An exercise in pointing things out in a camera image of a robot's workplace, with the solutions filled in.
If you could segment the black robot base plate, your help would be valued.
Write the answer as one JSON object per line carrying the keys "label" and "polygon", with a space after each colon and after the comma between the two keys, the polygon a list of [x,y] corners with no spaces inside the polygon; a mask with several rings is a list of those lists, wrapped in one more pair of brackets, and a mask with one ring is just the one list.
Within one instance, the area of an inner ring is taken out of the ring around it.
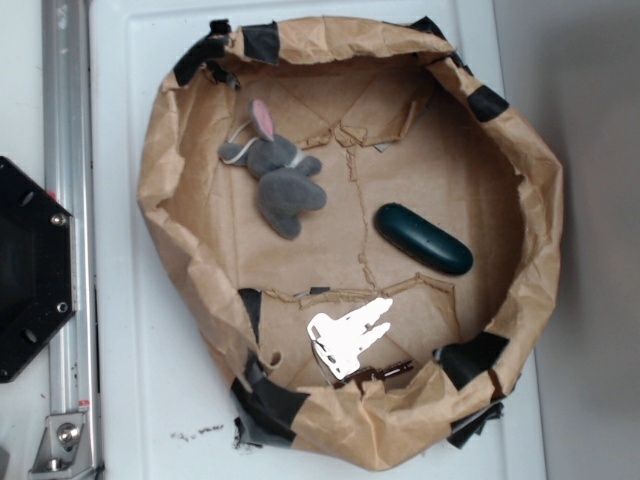
{"label": "black robot base plate", "polygon": [[14,381],[75,312],[73,216],[1,159],[1,382]]}

